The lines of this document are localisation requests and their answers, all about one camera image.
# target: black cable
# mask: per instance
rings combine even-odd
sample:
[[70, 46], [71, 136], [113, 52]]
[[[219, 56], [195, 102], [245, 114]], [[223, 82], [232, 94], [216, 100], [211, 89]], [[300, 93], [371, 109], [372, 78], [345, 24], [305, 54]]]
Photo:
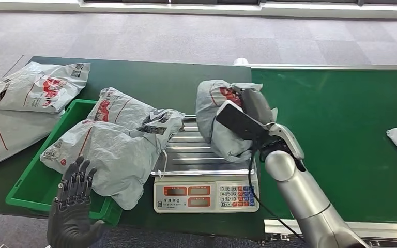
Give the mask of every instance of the black cable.
[[269, 214], [271, 214], [274, 218], [276, 218], [283, 226], [285, 226], [285, 228], [287, 228], [289, 231], [291, 231], [296, 237], [298, 237], [300, 240], [302, 240], [304, 243], [305, 240], [299, 235], [297, 234], [291, 227], [289, 227], [287, 224], [285, 224], [280, 218], [278, 218], [276, 216], [275, 213], [273, 213], [269, 208], [267, 208], [266, 206], [264, 206], [264, 204], [259, 200], [259, 198], [256, 196], [255, 191], [253, 190], [253, 186], [252, 186], [252, 178], [250, 176], [250, 173], [252, 171], [252, 165], [253, 165], [253, 160], [255, 158], [255, 153], [257, 152], [257, 149], [252, 149], [252, 155], [250, 157], [250, 162], [249, 162], [249, 173], [248, 173], [248, 179], [249, 179], [249, 188], [250, 191], [253, 194], [253, 197], [255, 197], [256, 201], [258, 201], [259, 205], [261, 207], [263, 207]]

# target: scale keypad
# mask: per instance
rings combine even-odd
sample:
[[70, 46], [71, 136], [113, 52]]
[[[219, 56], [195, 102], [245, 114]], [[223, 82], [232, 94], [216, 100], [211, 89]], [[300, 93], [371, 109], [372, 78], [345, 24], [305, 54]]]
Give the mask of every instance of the scale keypad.
[[254, 207], [255, 198], [249, 186], [220, 186], [220, 207]]

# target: robot finger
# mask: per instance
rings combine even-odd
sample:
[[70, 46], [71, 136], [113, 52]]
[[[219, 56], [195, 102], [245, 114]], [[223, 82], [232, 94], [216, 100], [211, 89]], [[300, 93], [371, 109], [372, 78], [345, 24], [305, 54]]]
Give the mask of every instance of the robot finger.
[[84, 157], [83, 156], [79, 156], [75, 162], [77, 163], [78, 166], [80, 166], [81, 163], [83, 163]]
[[81, 199], [84, 197], [84, 190], [86, 189], [86, 170], [87, 170], [87, 167], [90, 165], [90, 160], [85, 160], [82, 164], [81, 164], [81, 166], [80, 166], [80, 169], [79, 169], [79, 175], [80, 175], [80, 178], [79, 178], [79, 184], [78, 184], [78, 189], [77, 189], [77, 201], [79, 202], [79, 203], [81, 203]]
[[66, 204], [67, 198], [69, 196], [69, 189], [72, 182], [72, 177], [78, 170], [77, 164], [71, 163], [68, 169], [63, 173], [62, 180], [58, 184], [57, 198], [56, 201], [63, 207]]
[[78, 175], [79, 164], [77, 162], [72, 162], [68, 170], [71, 170], [69, 178], [69, 194], [68, 194], [68, 204], [72, 205], [75, 203], [78, 182], [80, 181], [80, 176]]
[[86, 188], [84, 190], [84, 195], [86, 197], [90, 196], [90, 191], [92, 190], [92, 179], [94, 178], [94, 174], [97, 172], [97, 169], [94, 167], [90, 170], [89, 174], [86, 177]]

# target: red logo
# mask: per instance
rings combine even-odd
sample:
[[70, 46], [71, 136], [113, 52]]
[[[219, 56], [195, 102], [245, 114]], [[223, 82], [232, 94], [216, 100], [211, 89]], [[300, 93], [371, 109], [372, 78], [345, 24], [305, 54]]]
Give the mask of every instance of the red logo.
[[109, 121], [109, 110], [107, 109], [109, 104], [110, 102], [108, 100], [104, 100], [100, 103], [97, 114], [95, 115], [95, 120]]
[[51, 100], [57, 96], [58, 91], [63, 88], [65, 84], [66, 81], [64, 80], [52, 79], [50, 77], [43, 82], [43, 91], [45, 91], [45, 97], [47, 99], [46, 103], [43, 104], [44, 107], [51, 104]]
[[220, 93], [226, 97], [226, 99], [231, 100], [233, 103], [241, 106], [240, 98], [235, 94], [235, 92], [231, 91], [227, 87], [220, 87]]

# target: gray carpet floor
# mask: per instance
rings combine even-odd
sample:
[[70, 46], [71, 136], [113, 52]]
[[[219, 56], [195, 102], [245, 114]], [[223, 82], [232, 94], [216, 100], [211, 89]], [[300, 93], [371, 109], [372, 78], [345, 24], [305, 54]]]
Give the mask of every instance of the gray carpet floor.
[[[0, 78], [22, 68], [34, 55], [223, 65], [239, 57], [267, 64], [397, 65], [397, 21], [0, 12]], [[45, 220], [0, 215], [0, 245], [43, 248], [46, 228]], [[111, 230], [99, 246], [257, 244], [122, 227]]]

